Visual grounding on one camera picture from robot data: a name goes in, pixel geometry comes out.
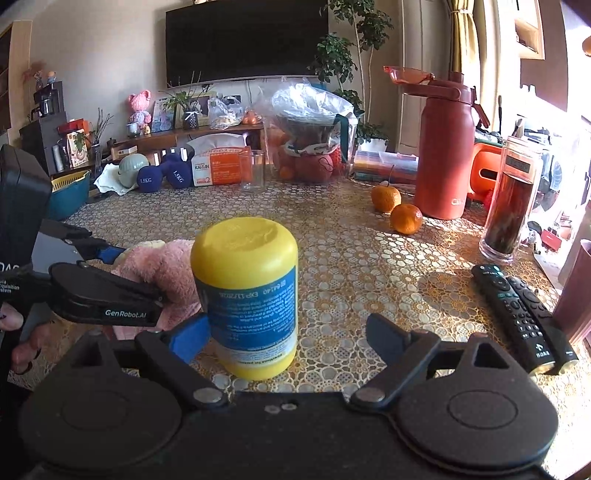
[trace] television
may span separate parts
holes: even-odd
[[[327,0],[215,0],[166,12],[169,85],[310,75]]]

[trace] remote control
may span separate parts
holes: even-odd
[[[530,375],[543,374],[555,366],[555,360],[539,325],[519,301],[519,295],[496,265],[476,265],[472,268],[476,284],[501,321],[519,364]]]
[[[519,295],[521,302],[532,314],[540,326],[544,338],[548,341],[550,352],[554,356],[556,365],[550,371],[551,374],[563,374],[579,362],[577,354],[566,338],[566,335],[558,328],[554,317],[546,309],[544,304],[534,292],[527,286],[527,283],[518,277],[507,277],[513,290]]]

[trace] plastic storage box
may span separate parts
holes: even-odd
[[[46,218],[61,221],[74,215],[86,203],[90,189],[90,170],[70,173],[51,181],[53,192]]]

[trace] tall glass jar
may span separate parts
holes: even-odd
[[[540,145],[509,137],[501,156],[501,168],[491,208],[480,239],[480,251],[489,260],[509,264],[521,240],[540,183]]]

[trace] orange stool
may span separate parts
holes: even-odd
[[[489,191],[495,189],[501,168],[502,148],[486,143],[475,143],[468,198],[483,202]]]

